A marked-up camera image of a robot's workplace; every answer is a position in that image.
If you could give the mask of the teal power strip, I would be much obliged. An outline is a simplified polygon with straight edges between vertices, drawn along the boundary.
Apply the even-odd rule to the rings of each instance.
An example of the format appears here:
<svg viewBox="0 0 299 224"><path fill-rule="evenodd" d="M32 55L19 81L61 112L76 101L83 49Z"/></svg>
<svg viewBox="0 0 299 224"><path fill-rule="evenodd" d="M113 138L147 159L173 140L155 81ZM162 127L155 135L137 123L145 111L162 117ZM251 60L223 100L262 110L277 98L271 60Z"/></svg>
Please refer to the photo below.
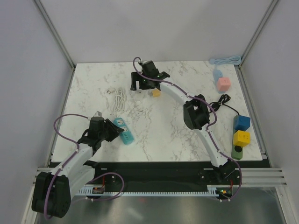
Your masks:
<svg viewBox="0 0 299 224"><path fill-rule="evenodd" d="M128 126L126 125L125 121L122 118L118 117L114 119L113 123L119 128L123 129L123 132L120 134L120 138L123 141L123 143L125 145L133 143L134 137L131 131L129 130Z"/></svg>

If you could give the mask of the white charger plug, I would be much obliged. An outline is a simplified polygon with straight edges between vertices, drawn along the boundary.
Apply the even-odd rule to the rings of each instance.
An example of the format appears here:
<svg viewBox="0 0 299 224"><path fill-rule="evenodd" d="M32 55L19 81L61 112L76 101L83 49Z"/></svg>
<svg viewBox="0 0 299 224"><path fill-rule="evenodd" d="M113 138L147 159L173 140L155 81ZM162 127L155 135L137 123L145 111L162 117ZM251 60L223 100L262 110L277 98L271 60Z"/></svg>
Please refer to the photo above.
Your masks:
<svg viewBox="0 0 299 224"><path fill-rule="evenodd" d="M145 98L146 91L135 91L133 94L133 99L137 101L141 101Z"/></svg>

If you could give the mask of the yellow plug adapter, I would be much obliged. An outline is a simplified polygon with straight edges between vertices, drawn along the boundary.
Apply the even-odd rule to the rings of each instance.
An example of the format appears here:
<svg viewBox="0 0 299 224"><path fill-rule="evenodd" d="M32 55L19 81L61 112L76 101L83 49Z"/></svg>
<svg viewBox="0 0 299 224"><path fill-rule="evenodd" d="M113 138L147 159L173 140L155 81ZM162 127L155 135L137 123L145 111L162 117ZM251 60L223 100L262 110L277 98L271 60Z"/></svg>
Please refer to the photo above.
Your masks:
<svg viewBox="0 0 299 224"><path fill-rule="evenodd" d="M154 97L154 98L157 98L157 97L159 97L161 95L161 92L159 91L159 90L153 90L152 91L152 96Z"/></svg>

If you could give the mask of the blue cube socket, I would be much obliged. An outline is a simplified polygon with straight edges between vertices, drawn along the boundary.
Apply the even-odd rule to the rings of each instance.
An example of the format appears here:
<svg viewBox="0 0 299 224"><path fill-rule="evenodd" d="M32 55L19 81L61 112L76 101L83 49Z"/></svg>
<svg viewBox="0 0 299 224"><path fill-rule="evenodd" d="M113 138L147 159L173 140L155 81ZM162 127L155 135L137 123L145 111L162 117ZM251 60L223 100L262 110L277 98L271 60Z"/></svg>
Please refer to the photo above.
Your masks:
<svg viewBox="0 0 299 224"><path fill-rule="evenodd" d="M246 131L250 128L250 117L236 115L234 117L233 128L235 130Z"/></svg>

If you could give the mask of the yellow cube socket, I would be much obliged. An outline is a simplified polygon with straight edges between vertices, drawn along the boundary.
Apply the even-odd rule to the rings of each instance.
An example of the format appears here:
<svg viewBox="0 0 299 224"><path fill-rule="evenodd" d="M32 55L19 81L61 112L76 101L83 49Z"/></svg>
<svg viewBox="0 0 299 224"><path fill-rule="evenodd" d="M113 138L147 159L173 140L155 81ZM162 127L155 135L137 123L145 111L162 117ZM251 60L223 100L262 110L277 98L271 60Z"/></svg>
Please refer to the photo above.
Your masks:
<svg viewBox="0 0 299 224"><path fill-rule="evenodd" d="M233 135L233 145L245 147L250 143L250 133L238 130Z"/></svg>

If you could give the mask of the green power strip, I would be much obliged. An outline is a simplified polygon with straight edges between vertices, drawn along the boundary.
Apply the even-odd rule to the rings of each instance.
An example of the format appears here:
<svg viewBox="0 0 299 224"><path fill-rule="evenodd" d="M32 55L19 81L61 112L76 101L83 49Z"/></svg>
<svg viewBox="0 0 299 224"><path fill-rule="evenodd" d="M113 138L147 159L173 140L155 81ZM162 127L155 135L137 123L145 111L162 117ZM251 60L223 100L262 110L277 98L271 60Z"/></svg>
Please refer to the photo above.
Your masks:
<svg viewBox="0 0 299 224"><path fill-rule="evenodd" d="M237 132L237 130L235 129L235 122L238 120L238 115L236 115L234 117L233 120L233 135ZM241 146L237 146L234 144L234 138L232 137L232 151L231 151L231 157L234 160L240 160L243 158L243 147Z"/></svg>

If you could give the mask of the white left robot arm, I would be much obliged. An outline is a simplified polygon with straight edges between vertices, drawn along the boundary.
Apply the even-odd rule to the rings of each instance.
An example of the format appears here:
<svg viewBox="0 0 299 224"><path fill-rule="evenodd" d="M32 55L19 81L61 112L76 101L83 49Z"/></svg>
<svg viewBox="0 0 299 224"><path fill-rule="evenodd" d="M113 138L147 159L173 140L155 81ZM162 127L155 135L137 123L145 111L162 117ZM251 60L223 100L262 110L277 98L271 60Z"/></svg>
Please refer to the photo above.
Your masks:
<svg viewBox="0 0 299 224"><path fill-rule="evenodd" d="M31 208L43 214L46 220L64 217L73 197L84 185L102 180L102 171L95 168L97 163L90 159L103 141L111 142L124 131L100 115L88 120L89 127L75 141L76 150L51 171L41 172L36 177Z"/></svg>

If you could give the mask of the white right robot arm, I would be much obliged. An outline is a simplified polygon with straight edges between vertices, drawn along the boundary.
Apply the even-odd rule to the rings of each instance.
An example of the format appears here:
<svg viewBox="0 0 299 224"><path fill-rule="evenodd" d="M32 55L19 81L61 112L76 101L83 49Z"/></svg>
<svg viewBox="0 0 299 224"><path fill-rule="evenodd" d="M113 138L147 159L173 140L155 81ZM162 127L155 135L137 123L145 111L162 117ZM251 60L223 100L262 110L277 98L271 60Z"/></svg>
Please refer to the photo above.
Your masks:
<svg viewBox="0 0 299 224"><path fill-rule="evenodd" d="M226 183L231 178L234 160L223 153L223 149L216 141L210 126L216 124L217 115L203 95L191 96L174 83L166 72L159 72L153 61L133 59L134 72L131 73L131 91L158 89L167 93L183 105L183 120L185 125L194 130L203 143L211 164L216 168L214 178L218 183ZM209 111L214 113L214 122L210 123Z"/></svg>

